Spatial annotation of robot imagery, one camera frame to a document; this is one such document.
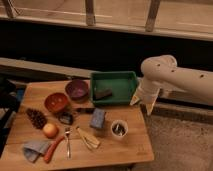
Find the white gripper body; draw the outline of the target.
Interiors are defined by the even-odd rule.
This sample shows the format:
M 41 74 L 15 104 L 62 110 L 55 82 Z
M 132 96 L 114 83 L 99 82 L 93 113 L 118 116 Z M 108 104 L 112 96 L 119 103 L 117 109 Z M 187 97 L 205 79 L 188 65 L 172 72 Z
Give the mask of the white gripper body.
M 144 104 L 153 104 L 159 95 L 160 88 L 160 83 L 142 79 L 137 88 L 137 93 Z

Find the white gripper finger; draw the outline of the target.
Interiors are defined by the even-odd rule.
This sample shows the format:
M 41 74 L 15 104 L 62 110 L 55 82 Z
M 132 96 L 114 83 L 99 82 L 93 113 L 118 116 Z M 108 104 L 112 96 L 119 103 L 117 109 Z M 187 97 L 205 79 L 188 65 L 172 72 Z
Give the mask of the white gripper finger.
M 154 109 L 154 105 L 155 105 L 155 103 L 150 103 L 150 104 L 145 105 L 148 116 L 150 116 L 152 114 L 152 111 Z
M 133 106 L 135 104 L 137 104 L 140 101 L 140 98 L 137 95 L 133 95 L 132 99 L 130 101 L 130 105 Z

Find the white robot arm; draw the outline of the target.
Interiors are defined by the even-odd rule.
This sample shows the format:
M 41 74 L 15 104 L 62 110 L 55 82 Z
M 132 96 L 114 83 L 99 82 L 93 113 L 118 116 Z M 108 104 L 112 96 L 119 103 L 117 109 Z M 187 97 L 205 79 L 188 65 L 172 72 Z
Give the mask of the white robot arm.
M 213 72 L 182 68 L 172 55 L 149 57 L 141 63 L 143 77 L 139 80 L 130 105 L 142 103 L 147 114 L 153 111 L 163 84 L 187 91 L 213 106 Z

